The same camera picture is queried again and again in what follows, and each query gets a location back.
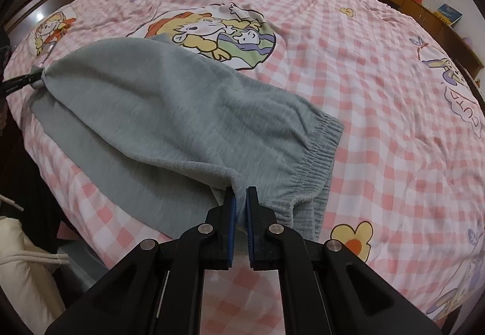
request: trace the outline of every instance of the pink gingham duvet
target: pink gingham duvet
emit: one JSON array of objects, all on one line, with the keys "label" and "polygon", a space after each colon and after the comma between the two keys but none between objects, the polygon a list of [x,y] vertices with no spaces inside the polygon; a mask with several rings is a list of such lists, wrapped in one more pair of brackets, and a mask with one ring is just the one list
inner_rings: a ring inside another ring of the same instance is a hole
[{"label": "pink gingham duvet", "polygon": [[[436,321],[484,283],[484,117],[412,18],[376,0],[76,0],[32,29],[5,78],[28,73],[51,42],[47,64],[98,39],[160,33],[344,123],[321,242],[340,240]],[[31,92],[8,98],[26,149],[103,261],[169,240],[62,153],[26,107]],[[244,256],[209,271],[202,315],[204,334],[284,333],[277,274],[253,272]]]}]

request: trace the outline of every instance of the cartoon girl print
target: cartoon girl print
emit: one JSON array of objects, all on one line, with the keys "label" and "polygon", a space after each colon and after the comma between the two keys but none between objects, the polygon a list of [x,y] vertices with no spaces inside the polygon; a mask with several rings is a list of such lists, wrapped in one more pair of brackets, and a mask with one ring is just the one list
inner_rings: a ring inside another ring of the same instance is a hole
[{"label": "cartoon girl print", "polygon": [[71,7],[67,7],[43,20],[31,33],[31,42],[35,54],[40,55],[45,45],[57,42],[76,21],[76,14]]},{"label": "cartoon girl print", "polygon": [[462,262],[441,290],[440,297],[426,311],[427,315],[431,315],[439,310],[433,317],[434,321],[444,319],[453,310],[461,306],[479,281],[485,257],[484,232],[480,221],[477,223],[477,228],[480,230],[479,234],[476,234],[472,229],[468,230],[468,240],[473,246],[469,259]]},{"label": "cartoon girl print", "polygon": [[232,68],[253,69],[265,61],[276,36],[257,11],[231,3],[166,12],[130,36],[168,34],[173,43]]}]

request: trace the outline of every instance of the white cord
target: white cord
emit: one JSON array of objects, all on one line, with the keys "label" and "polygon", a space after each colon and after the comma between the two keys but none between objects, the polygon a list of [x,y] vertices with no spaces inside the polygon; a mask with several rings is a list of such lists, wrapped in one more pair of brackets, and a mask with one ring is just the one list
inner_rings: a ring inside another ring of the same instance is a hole
[{"label": "white cord", "polygon": [[20,205],[15,203],[13,199],[7,198],[3,195],[0,194],[0,201],[3,201],[5,203],[8,203],[9,205],[13,206],[14,208],[18,209],[20,212],[24,211],[24,208],[22,208]]},{"label": "white cord", "polygon": [[0,259],[0,265],[11,263],[14,261],[26,261],[26,262],[33,262],[33,263],[39,263],[39,264],[61,264],[61,265],[69,264],[69,260],[50,259],[50,258],[35,257],[30,255],[12,255],[10,257],[5,257]]},{"label": "white cord", "polygon": [[40,258],[51,258],[51,259],[62,259],[68,260],[69,256],[67,254],[51,254],[51,253],[43,253],[43,252],[31,252],[30,250],[18,250],[17,252],[8,253],[3,257],[11,257],[16,255],[30,255],[32,257],[40,257]]}]

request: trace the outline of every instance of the blue gripper pad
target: blue gripper pad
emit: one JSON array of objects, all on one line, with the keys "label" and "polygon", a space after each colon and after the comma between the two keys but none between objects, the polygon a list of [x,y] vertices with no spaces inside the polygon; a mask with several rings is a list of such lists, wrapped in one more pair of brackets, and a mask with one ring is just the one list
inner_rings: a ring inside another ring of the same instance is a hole
[{"label": "blue gripper pad", "polygon": [[232,195],[231,199],[231,217],[229,222],[229,232],[227,233],[227,260],[229,267],[232,267],[234,260],[234,242],[236,233],[236,197]]},{"label": "blue gripper pad", "polygon": [[254,263],[254,232],[253,218],[251,217],[251,200],[249,199],[249,188],[246,189],[246,221],[247,221],[247,251],[249,254],[249,265]]}]

